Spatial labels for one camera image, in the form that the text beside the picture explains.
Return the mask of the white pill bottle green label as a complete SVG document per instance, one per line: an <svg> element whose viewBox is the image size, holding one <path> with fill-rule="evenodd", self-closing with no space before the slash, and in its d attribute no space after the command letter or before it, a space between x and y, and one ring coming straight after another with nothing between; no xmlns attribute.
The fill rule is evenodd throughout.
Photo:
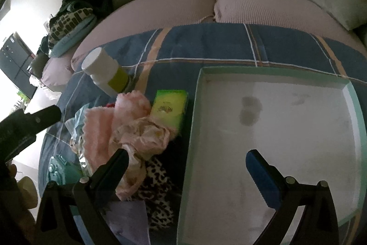
<svg viewBox="0 0 367 245"><path fill-rule="evenodd" d="M131 83L126 70L101 47L93 49L84 58L81 69L110 97L127 91Z"/></svg>

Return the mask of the clear plastic bag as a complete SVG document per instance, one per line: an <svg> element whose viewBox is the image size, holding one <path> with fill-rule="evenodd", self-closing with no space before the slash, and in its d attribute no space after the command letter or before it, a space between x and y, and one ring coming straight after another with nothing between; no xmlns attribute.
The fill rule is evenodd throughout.
<svg viewBox="0 0 367 245"><path fill-rule="evenodd" d="M65 126L71 135L69 146L77 155L81 170L84 174L91 173L90 164L85 156L85 139L83 127L85 125L85 113L88 109L87 105L82 106L73 118L65 122Z"/></svg>

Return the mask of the pink fuzzy sock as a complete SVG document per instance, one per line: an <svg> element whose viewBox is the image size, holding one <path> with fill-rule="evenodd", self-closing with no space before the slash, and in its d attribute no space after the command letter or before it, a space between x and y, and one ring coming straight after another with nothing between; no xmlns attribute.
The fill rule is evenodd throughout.
<svg viewBox="0 0 367 245"><path fill-rule="evenodd" d="M98 106L86 110L83 140L85 158L92 171L111 157L109 140L114 130L148 116L150 110L150 101L140 91L120 93L114 106Z"/></svg>

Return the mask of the pink seat cushion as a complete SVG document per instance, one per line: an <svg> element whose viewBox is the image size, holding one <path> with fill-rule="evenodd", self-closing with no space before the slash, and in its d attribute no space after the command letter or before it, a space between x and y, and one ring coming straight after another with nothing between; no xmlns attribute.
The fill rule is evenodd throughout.
<svg viewBox="0 0 367 245"><path fill-rule="evenodd" d="M105 43L164 27L200 24L214 18L216 0L134 0L102 20L71 59L77 70L87 53Z"/></svg>
<svg viewBox="0 0 367 245"><path fill-rule="evenodd" d="M53 92L63 92L74 74L71 66L73 54L65 54L59 58L50 58L43 71L41 82Z"/></svg>
<svg viewBox="0 0 367 245"><path fill-rule="evenodd" d="M218 23L291 28L364 50L356 34L309 0L217 0L214 13Z"/></svg>

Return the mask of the white tray with green rim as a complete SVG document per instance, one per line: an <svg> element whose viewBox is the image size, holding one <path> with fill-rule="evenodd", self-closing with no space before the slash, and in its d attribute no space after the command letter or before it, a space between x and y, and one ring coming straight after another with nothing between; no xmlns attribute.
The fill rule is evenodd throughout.
<svg viewBox="0 0 367 245"><path fill-rule="evenodd" d="M273 215L245 166L256 149L284 176L328 182L341 244L365 224L366 85L281 68L200 70L178 244L252 244Z"/></svg>

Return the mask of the blue plaid cloth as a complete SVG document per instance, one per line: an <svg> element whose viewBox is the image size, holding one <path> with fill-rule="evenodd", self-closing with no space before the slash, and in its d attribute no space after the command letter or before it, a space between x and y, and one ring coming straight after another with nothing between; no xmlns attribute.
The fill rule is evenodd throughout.
<svg viewBox="0 0 367 245"><path fill-rule="evenodd" d="M178 213L189 147L193 99L203 67L245 66L346 75L366 107L366 53L333 39L289 28L249 24L196 24L163 28L104 43L142 86L148 99L158 90L185 90L189 101L181 134L156 162L169 181L168 206Z"/></svg>

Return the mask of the leopard print scrunchie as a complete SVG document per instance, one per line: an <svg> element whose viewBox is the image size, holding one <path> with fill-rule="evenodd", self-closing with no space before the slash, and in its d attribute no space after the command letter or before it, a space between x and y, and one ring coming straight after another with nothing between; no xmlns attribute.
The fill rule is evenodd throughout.
<svg viewBox="0 0 367 245"><path fill-rule="evenodd" d="M172 184L157 157L153 156L146 161L145 166L146 177L131 199L145 203L151 231L168 229L174 222L174 212L170 204Z"/></svg>

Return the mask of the dark cabinet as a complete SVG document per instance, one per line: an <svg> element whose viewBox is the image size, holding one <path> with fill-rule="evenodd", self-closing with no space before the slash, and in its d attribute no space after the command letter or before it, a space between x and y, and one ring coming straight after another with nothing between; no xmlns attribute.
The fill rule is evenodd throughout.
<svg viewBox="0 0 367 245"><path fill-rule="evenodd" d="M29 99L37 89L29 82L31 73L28 67L34 58L35 55L17 32L11 34L1 48L1 71Z"/></svg>

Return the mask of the white grey throw pillow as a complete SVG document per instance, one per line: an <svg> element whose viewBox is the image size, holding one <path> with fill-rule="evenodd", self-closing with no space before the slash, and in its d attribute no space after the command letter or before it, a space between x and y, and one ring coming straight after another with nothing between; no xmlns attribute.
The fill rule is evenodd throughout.
<svg viewBox="0 0 367 245"><path fill-rule="evenodd" d="M334 19L347 31L366 24L366 0L309 0Z"/></svg>

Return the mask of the pink seat cushion right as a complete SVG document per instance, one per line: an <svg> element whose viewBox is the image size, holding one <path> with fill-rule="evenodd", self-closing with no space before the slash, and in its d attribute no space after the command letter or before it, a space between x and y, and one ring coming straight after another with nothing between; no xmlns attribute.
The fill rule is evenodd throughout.
<svg viewBox="0 0 367 245"><path fill-rule="evenodd" d="M217 0L214 13L218 23L291 28L364 50L356 34L309 0Z"/></svg>

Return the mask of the teal plastic lid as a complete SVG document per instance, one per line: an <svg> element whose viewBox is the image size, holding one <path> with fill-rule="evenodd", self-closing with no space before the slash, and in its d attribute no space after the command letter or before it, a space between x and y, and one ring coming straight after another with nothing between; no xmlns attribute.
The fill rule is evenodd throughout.
<svg viewBox="0 0 367 245"><path fill-rule="evenodd" d="M54 181L58 185L68 185L77 183L82 176L81 169L77 165L67 161L61 155L54 155L50 158L48 182Z"/></svg>

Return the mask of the pink seat cushion far left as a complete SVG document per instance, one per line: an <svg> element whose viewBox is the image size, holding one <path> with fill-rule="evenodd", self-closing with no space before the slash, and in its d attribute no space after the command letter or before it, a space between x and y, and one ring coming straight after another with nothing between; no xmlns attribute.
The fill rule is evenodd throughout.
<svg viewBox="0 0 367 245"><path fill-rule="evenodd" d="M59 58L50 58L43 71L41 82L53 92L63 92L74 74L71 66L73 54L65 54Z"/></svg>

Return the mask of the beige pink cloth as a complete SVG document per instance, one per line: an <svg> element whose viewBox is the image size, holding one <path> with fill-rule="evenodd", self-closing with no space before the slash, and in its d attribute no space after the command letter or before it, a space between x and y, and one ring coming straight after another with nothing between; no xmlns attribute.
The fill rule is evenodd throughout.
<svg viewBox="0 0 367 245"><path fill-rule="evenodd" d="M150 117L133 120L113 131L108 144L109 155L124 149L129 156L128 168L116 187L116 195L121 201L131 197L142 185L147 175L145 162L163 153L177 135L177 128L167 127Z"/></svg>

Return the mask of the purple cloth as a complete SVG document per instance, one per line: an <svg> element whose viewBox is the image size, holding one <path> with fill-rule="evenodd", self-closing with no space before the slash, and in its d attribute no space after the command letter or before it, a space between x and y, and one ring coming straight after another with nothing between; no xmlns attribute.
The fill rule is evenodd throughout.
<svg viewBox="0 0 367 245"><path fill-rule="evenodd" d="M150 244L144 201L111 202L105 220L120 244Z"/></svg>

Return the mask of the green yellow small box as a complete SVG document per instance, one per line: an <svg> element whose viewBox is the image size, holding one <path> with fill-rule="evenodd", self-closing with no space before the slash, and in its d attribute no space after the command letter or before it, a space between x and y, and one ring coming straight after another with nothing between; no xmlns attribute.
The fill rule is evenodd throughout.
<svg viewBox="0 0 367 245"><path fill-rule="evenodd" d="M179 131L185 116L189 95L185 90L158 90L150 116L163 126Z"/></svg>

